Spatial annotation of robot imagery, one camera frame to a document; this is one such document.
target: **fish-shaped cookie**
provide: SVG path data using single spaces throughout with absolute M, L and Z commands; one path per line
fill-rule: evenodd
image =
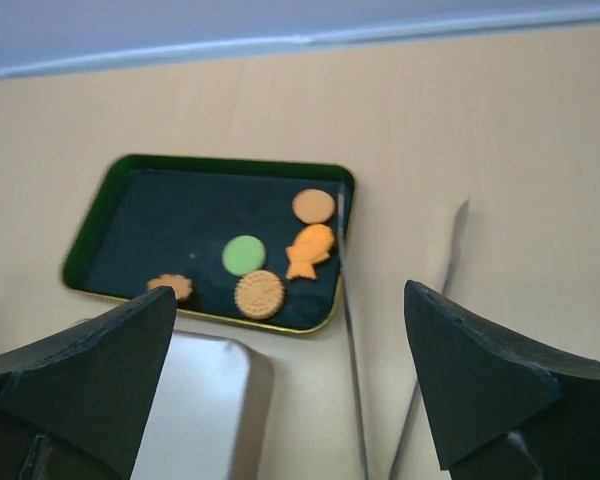
M 318 277 L 313 266 L 329 258 L 329 250 L 335 242 L 331 228 L 320 223 L 302 229 L 293 242 L 287 247 L 289 269 L 287 279 L 302 277 L 316 280 Z

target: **metal stick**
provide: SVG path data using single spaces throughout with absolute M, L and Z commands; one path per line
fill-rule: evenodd
M 369 457 L 367 456 L 367 443 L 364 433 L 364 418 L 362 415 L 362 396 L 360 394 L 360 377 L 358 375 L 358 357 L 356 355 L 356 342 L 351 321 L 351 304 L 349 300 L 349 269 L 347 266 L 346 250 L 344 245 L 344 184 L 340 185 L 338 192 L 338 256 L 340 257 L 340 270 L 342 273 L 342 296 L 344 299 L 344 318 L 347 325 L 347 339 L 349 340 L 349 363 L 351 367 L 351 380 L 353 383 L 353 398 L 356 410 L 356 425 L 358 429 L 358 450 L 360 462 L 364 471 L 365 480 L 369 480 Z
M 467 198 L 462 205 L 458 207 L 456 216 L 453 220 L 453 231 L 451 233 L 451 252 L 449 254 L 449 262 L 447 264 L 447 272 L 444 277 L 442 284 L 442 290 L 440 293 L 445 297 L 449 296 L 451 287 L 453 285 L 453 279 L 458 269 L 458 263 L 460 262 L 460 254 L 462 253 L 462 245 L 464 239 L 464 231 L 467 225 L 467 217 L 469 216 L 469 201 L 471 196 Z M 411 425 L 414 419 L 414 412 L 416 410 L 416 403 L 419 401 L 422 392 L 420 391 L 420 384 L 416 378 L 413 391 L 411 392 L 411 399 L 407 408 L 407 414 L 405 415 L 404 423 L 402 424 L 402 430 L 400 431 L 400 439 L 398 440 L 398 446 L 396 447 L 396 453 L 393 456 L 391 462 L 391 469 L 389 470 L 389 480 L 397 480 L 398 474 L 400 473 L 400 466 L 402 464 L 402 456 L 404 453 L 405 443 L 408 438 L 408 433 L 411 431 Z

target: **beige table surface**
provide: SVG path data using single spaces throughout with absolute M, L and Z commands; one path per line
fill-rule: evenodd
M 350 257 L 374 478 L 414 380 L 404 282 L 600 359 L 600 27 L 0 83 L 0 352 L 111 307 L 58 271 L 128 152 L 337 162 L 359 181 Z M 266 480 L 361 478 L 342 315 L 311 339 L 182 318 L 276 361 Z M 404 478 L 439 473 L 424 411 Z

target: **cookie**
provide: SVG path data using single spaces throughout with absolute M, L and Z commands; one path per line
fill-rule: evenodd
M 264 320 L 282 307 L 284 286 L 275 273 L 256 270 L 240 279 L 234 299 L 244 316 Z
M 286 249 L 289 258 L 287 279 L 301 277 L 316 280 L 318 277 L 313 266 L 329 258 L 329 250 L 334 243 L 333 230 L 326 225 L 316 223 L 302 229 L 293 245 Z
M 336 202 L 324 190 L 310 188 L 295 196 L 292 208 L 296 217 L 304 223 L 324 223 L 336 211 Z
M 158 278 L 147 282 L 147 289 L 152 290 L 156 287 L 171 287 L 176 294 L 176 300 L 179 302 L 186 300 L 193 293 L 193 285 L 191 280 L 182 275 L 172 275 L 164 273 Z
M 229 273 L 243 277 L 264 265 L 267 252 L 264 244 L 251 235 L 240 235 L 229 241 L 222 251 L 222 264 Z

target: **green tray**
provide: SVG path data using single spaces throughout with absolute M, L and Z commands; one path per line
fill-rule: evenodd
M 89 294 L 129 299 L 163 273 L 193 281 L 180 311 L 215 321 L 288 333 L 323 326 L 334 310 L 340 264 L 336 248 L 316 265 L 318 280 L 286 280 L 285 248 L 305 226 L 291 209 L 306 188 L 337 196 L 345 185 L 345 234 L 355 180 L 339 165 L 128 155 L 106 173 L 69 250 L 64 284 Z M 337 218 L 329 225 L 336 230 Z M 266 321 L 245 318 L 234 304 L 238 278 L 222 265 L 225 244 L 254 235 L 265 244 L 264 269 L 284 282 L 280 311 Z

